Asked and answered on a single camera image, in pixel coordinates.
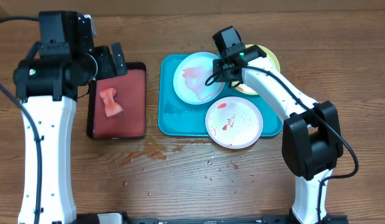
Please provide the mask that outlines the red-stained sponge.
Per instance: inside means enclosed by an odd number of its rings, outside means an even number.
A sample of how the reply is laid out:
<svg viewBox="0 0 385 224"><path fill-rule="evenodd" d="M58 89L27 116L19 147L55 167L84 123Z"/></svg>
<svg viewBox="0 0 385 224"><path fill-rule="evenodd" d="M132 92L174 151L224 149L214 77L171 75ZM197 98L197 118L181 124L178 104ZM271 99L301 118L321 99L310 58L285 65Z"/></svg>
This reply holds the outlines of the red-stained sponge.
<svg viewBox="0 0 385 224"><path fill-rule="evenodd" d="M104 112L107 118L112 118L124 112L122 106L114 100L116 93L117 90L113 87L100 91L100 97L103 100Z"/></svg>

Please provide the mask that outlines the light blue plate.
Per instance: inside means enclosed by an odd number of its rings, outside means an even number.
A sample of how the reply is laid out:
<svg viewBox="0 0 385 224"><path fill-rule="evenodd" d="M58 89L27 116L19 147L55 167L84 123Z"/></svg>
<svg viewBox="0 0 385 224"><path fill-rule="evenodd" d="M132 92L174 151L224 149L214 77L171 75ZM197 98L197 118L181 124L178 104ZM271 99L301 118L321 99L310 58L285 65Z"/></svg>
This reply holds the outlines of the light blue plate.
<svg viewBox="0 0 385 224"><path fill-rule="evenodd" d="M219 59L219 56L213 53L197 52L181 61L174 72L173 86L182 101L190 105L201 105L220 94L224 83L205 85L213 74L213 61L216 59Z"/></svg>

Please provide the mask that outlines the white plate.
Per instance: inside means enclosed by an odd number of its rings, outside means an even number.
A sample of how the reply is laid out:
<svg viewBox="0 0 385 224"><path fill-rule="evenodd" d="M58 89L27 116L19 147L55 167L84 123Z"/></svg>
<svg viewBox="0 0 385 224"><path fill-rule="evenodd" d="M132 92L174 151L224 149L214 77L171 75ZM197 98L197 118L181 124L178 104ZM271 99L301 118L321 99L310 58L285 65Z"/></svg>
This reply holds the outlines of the white plate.
<svg viewBox="0 0 385 224"><path fill-rule="evenodd" d="M228 149L244 149L259 139L264 124L261 112L253 103L229 96L209 107L205 126L218 145Z"/></svg>

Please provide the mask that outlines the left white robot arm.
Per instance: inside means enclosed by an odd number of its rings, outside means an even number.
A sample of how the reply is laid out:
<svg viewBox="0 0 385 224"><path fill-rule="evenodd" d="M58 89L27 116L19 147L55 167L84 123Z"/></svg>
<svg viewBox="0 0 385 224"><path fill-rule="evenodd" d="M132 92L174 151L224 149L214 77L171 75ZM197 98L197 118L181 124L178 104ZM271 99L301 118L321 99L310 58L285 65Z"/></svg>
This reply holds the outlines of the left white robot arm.
<svg viewBox="0 0 385 224"><path fill-rule="evenodd" d="M40 40L14 71L25 133L24 196L19 223L126 223L122 212L77 214L71 135L78 88L125 75L119 43L95 46L94 22L75 11L39 13Z"/></svg>

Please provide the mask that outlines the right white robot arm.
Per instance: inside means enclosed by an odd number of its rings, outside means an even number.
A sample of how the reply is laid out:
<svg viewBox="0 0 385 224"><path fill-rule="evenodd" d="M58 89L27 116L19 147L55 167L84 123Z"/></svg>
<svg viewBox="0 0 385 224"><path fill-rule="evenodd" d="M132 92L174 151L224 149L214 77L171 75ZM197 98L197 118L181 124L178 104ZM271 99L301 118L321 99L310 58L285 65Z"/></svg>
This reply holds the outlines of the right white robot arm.
<svg viewBox="0 0 385 224"><path fill-rule="evenodd" d="M259 46L245 46L230 26L213 35L220 59L213 63L214 82L245 84L283 123L282 157L295 175L295 200L289 223L347 223L325 210L328 178L343 155L338 113L332 103L318 103L289 82Z"/></svg>

